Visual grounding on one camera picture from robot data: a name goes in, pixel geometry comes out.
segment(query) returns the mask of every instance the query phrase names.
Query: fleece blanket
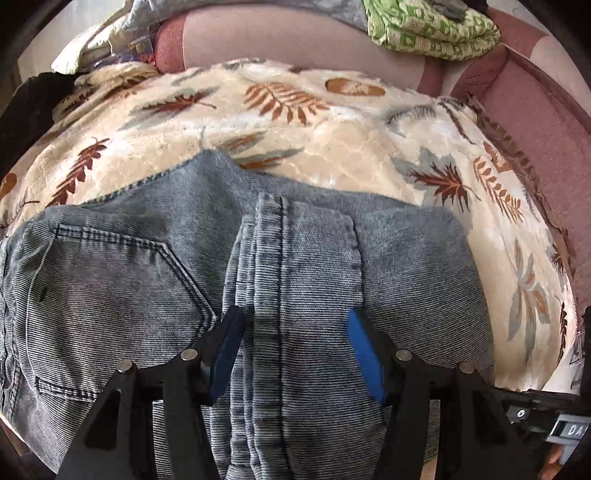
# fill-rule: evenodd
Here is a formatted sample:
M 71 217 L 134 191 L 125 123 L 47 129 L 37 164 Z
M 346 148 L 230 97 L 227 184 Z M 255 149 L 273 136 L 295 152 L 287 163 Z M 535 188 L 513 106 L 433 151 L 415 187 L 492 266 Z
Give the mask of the fleece blanket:
M 363 0 L 368 31 L 378 45 L 444 60 L 480 57 L 501 39 L 493 21 L 471 8 L 459 23 L 426 0 Z
M 76 83 L 2 181 L 2 234 L 46 206 L 86 202 L 221 150 L 242 168 L 453 212 L 484 288 L 496 384 L 541 388 L 567 361 L 576 328 L 568 265 L 470 108 L 358 72 L 257 59 L 166 75 L 127 63 Z

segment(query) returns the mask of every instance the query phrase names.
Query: pink sofa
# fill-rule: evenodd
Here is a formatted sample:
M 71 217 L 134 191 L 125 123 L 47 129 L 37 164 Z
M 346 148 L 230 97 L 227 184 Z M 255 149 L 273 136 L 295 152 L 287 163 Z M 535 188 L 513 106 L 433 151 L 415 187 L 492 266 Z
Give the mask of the pink sofa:
M 489 9 L 502 42 L 464 62 L 397 53 L 323 15 L 270 5 L 208 7 L 165 22 L 156 63 L 166 73 L 240 57 L 359 70 L 431 96 L 470 93 L 530 158 L 537 183 L 577 255 L 579 311 L 591 304 L 591 91 L 554 37 Z

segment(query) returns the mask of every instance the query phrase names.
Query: denim jeans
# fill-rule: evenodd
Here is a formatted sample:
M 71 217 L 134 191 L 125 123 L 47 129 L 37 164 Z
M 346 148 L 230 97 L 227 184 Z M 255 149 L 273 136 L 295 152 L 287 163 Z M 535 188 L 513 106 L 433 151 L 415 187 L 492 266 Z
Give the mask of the denim jeans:
M 228 479 L 371 476 L 388 412 L 349 345 L 352 307 L 425 361 L 493 378 L 482 286 L 450 213 L 247 173 L 217 152 L 47 208 L 2 241 L 0 267 L 2 412 L 55 471 L 118 361 L 166 362 L 231 304 L 245 336 L 204 412 Z M 154 431 L 169 478 L 162 404 Z M 436 441 L 434 414 L 427 457 Z

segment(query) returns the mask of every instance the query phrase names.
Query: denim seam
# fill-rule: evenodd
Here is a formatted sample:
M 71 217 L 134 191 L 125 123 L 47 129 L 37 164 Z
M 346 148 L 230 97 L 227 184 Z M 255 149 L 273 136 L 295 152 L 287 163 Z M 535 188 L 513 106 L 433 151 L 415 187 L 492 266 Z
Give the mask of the denim seam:
M 55 385 L 41 377 L 35 377 L 35 388 L 42 395 L 50 395 L 52 397 L 65 398 L 66 400 L 79 400 L 85 402 L 94 402 L 99 392 L 91 390 L 83 390 L 81 388 L 70 388 Z
M 22 248 L 25 243 L 25 238 L 27 237 L 27 234 L 32 227 L 33 227 L 33 223 L 29 223 L 25 227 L 24 232 L 22 233 L 21 242 L 18 246 L 18 252 L 17 252 L 17 255 L 15 258 L 22 258 Z M 19 362 L 18 362 L 19 352 L 18 352 L 17 345 L 15 343 L 15 335 L 14 335 L 14 330 L 15 330 L 14 323 L 17 318 L 17 312 L 16 312 L 17 309 L 15 308 L 15 306 L 17 303 L 15 302 L 15 299 L 14 299 L 14 289 L 13 288 L 10 291 L 10 298 L 11 298 L 11 303 L 13 306 L 12 322 L 11 323 L 12 323 L 12 356 L 14 357 L 14 372 L 12 373 L 12 391 L 10 392 L 10 399 L 8 401 L 9 405 L 8 405 L 8 409 L 6 412 L 6 418 L 9 422 L 13 423 L 12 422 L 12 414 L 14 413 L 14 407 L 17 402 L 17 392 L 18 392 L 18 389 L 21 385 L 21 376 L 20 376 L 20 374 L 17 374 L 17 371 L 20 370 Z
M 192 161 L 195 161 L 195 158 L 197 157 L 197 155 L 202 154 L 204 151 L 207 151 L 207 150 L 210 150 L 210 149 L 205 149 L 205 150 L 202 150 L 201 152 L 197 152 L 194 157 L 191 157 L 188 160 L 185 160 L 184 162 L 181 162 L 180 164 L 178 164 L 178 165 L 176 165 L 174 167 L 167 168 L 166 170 L 163 170 L 163 171 L 161 171 L 159 173 L 156 173 L 156 174 L 150 175 L 149 177 L 146 177 L 144 179 L 138 180 L 135 183 L 131 183 L 129 185 L 126 185 L 122 189 L 119 189 L 119 190 L 117 190 L 115 192 L 109 193 L 107 195 L 103 195 L 103 196 L 98 197 L 98 198 L 93 199 L 93 200 L 89 200 L 88 202 L 84 202 L 84 203 L 81 204 L 81 206 L 84 206 L 84 205 L 96 205 L 97 203 L 105 203 L 105 202 L 108 202 L 109 200 L 112 200 L 114 198 L 117 198 L 119 195 L 121 195 L 124 192 L 128 192 L 130 190 L 133 190 L 133 189 L 135 189 L 137 187 L 140 187 L 142 185 L 145 185 L 145 184 L 147 184 L 147 183 L 149 183 L 151 181 L 158 180 L 159 178 L 164 177 L 165 175 L 168 175 L 169 173 L 172 173 L 172 172 L 174 172 L 176 170 L 179 170 L 179 169 L 183 168 L 188 163 L 191 163 Z
M 281 219 L 281 229 L 280 229 L 280 241 L 279 241 L 279 285 L 277 285 L 277 303 L 278 303 L 278 316 L 277 316 L 277 346 L 279 349 L 279 355 L 277 357 L 278 367 L 279 367 L 279 431 L 281 434 L 281 450 L 283 450 L 283 455 L 285 456 L 285 463 L 287 465 L 287 473 L 290 478 L 293 478 L 293 470 L 291 469 L 290 457 L 287 455 L 287 448 L 285 446 L 285 432 L 284 432 L 284 415 L 283 415 L 283 360 L 282 360 L 282 351 L 283 351 L 283 335 L 281 333 L 281 318 L 283 314 L 283 296 L 281 295 L 281 289 L 283 288 L 283 275 L 284 275 L 284 243 L 286 242 L 285 238 L 285 223 L 289 220 L 289 216 L 287 214 L 287 205 L 286 201 L 283 197 L 279 199 L 279 212 L 280 212 L 280 219 Z
M 162 259 L 173 271 L 175 276 L 179 279 L 185 287 L 191 299 L 195 302 L 203 315 L 203 320 L 199 328 L 196 329 L 195 335 L 187 346 L 190 346 L 194 340 L 206 330 L 209 330 L 215 322 L 215 313 L 207 299 L 199 291 L 198 286 L 192 278 L 189 277 L 185 268 L 173 252 L 165 243 L 157 242 L 147 238 L 136 237 L 124 233 L 108 232 L 89 227 L 78 227 L 72 225 L 59 224 L 56 228 L 56 235 L 58 237 L 74 238 L 79 240 L 88 240 L 93 242 L 106 242 L 109 244 L 119 244 L 136 246 L 152 250 L 161 255 Z

